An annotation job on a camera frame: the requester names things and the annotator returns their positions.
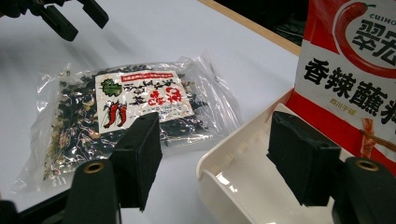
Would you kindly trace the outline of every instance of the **green logo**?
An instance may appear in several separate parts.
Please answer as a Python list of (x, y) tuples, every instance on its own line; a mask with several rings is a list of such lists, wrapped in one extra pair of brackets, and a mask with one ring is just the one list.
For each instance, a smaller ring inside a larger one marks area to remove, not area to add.
[(119, 96), (122, 92), (122, 86), (118, 83), (114, 83), (114, 80), (111, 78), (105, 79), (100, 85), (107, 96)]

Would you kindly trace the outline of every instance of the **snack bag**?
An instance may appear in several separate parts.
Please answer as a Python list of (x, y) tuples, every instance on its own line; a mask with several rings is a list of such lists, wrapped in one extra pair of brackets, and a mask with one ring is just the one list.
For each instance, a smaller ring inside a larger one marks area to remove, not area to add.
[(233, 132), (240, 126), (239, 106), (209, 59), (43, 71), (32, 154), (13, 191), (64, 186), (84, 162), (107, 159), (134, 121), (148, 113), (159, 114), (163, 152)]
[(396, 175), (396, 1), (311, 0), (288, 107)]

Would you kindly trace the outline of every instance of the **red chili logo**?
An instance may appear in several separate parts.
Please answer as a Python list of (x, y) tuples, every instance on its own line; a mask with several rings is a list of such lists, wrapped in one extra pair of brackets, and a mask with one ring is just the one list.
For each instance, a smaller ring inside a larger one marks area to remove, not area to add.
[(346, 33), (348, 25), (358, 17), (364, 15), (368, 7), (374, 6), (367, 6), (362, 2), (356, 2), (345, 7), (335, 22), (335, 40), (344, 56), (359, 69), (379, 77), (396, 78), (396, 69), (385, 68), (367, 62), (353, 50), (347, 41)]

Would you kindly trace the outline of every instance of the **white plastic tray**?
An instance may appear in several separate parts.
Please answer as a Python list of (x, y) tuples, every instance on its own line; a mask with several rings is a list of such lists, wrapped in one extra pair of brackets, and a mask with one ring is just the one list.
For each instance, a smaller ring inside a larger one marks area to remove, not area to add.
[[(206, 153), (197, 165), (200, 198), (220, 223), (333, 223), (332, 205), (299, 205), (266, 157), (273, 111), (291, 91)], [(350, 155), (344, 150), (341, 159)]]

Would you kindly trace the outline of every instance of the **black clamp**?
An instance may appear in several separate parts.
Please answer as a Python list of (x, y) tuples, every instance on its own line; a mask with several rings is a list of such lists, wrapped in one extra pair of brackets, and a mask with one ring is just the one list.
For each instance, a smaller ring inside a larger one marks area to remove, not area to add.
[(395, 223), (395, 177), (376, 161), (340, 161), (340, 152), (300, 118), (274, 112), (267, 157), (300, 204), (326, 206), (332, 197), (335, 224)]
[(69, 190), (20, 213), (13, 202), (0, 201), (0, 223), (121, 223), (121, 208), (145, 209), (162, 157), (158, 113), (141, 116), (108, 160), (78, 167)]
[[(61, 38), (73, 41), (78, 30), (54, 6), (56, 4), (62, 7), (65, 1), (70, 0), (0, 0), (0, 12), (11, 18), (18, 18), (29, 9), (33, 15), (41, 17)], [(106, 12), (94, 0), (78, 1), (96, 24), (104, 28), (108, 22)]]

